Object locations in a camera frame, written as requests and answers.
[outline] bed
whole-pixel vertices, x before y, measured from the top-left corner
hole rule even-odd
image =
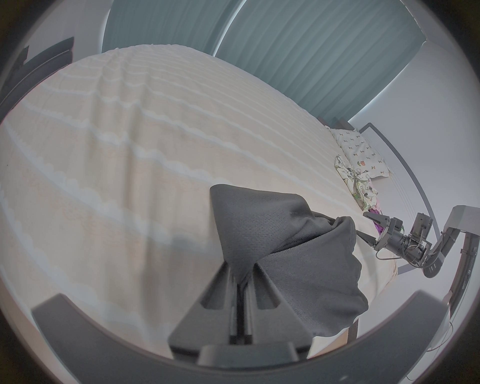
[[[377,235],[337,155],[328,129],[292,100],[194,49],[142,45],[82,59],[1,124],[0,276],[29,319],[63,292],[111,332],[171,357],[168,335],[223,262],[212,185],[297,193]],[[371,303],[395,261],[362,241],[354,254]],[[310,356],[341,334],[316,337]]]

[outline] white pillow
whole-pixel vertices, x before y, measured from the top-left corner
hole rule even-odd
[[[388,167],[383,157],[372,148],[360,133],[344,129],[331,129],[330,132],[342,148],[352,167],[359,173],[368,171],[372,179],[378,176],[389,176]]]

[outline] white wall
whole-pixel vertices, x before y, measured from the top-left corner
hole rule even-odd
[[[99,37],[113,0],[62,0],[26,42],[27,60],[52,45],[74,36],[73,61],[101,52]]]
[[[417,176],[443,229],[453,206],[480,207],[480,84],[447,30],[417,1],[404,3],[427,41],[350,123],[357,129],[373,123],[395,146]],[[426,279],[419,270],[399,275],[362,315],[359,333],[384,320],[417,289],[441,299],[455,275],[463,238],[460,235],[435,278]],[[472,275],[452,320],[455,331],[480,288],[480,261]],[[409,378],[417,378],[443,348],[426,353]]]

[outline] purple fabric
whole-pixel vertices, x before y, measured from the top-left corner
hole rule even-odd
[[[382,214],[380,211],[377,211],[376,209],[373,209],[373,208],[370,208],[368,211],[379,214],[379,215]],[[377,223],[374,223],[374,224],[375,224],[375,228],[377,228],[378,234],[381,235],[385,228],[379,226]]]

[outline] striped bed sheet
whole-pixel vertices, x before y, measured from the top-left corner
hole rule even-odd
[[[85,58],[1,124],[0,275],[30,319],[63,292],[111,332],[171,357],[169,333],[223,262],[212,185],[297,193],[376,235],[334,168],[339,153],[292,100],[194,49]],[[396,264],[362,242],[354,254],[371,303]]]

